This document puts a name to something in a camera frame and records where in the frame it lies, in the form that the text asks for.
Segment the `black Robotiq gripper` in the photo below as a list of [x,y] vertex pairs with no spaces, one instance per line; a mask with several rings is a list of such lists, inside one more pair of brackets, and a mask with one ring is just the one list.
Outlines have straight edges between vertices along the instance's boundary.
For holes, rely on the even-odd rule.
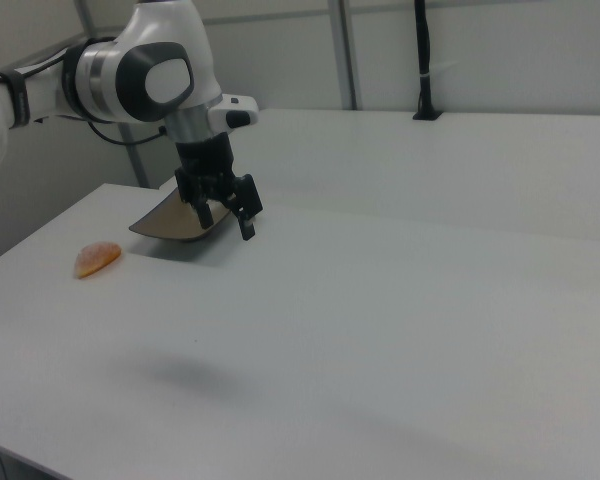
[[226,206],[236,217],[242,239],[255,236],[255,217],[263,205],[250,174],[236,177],[229,135],[221,133],[196,143],[177,143],[181,166],[175,179],[181,201],[196,212],[200,225],[208,229],[214,224],[208,199]]

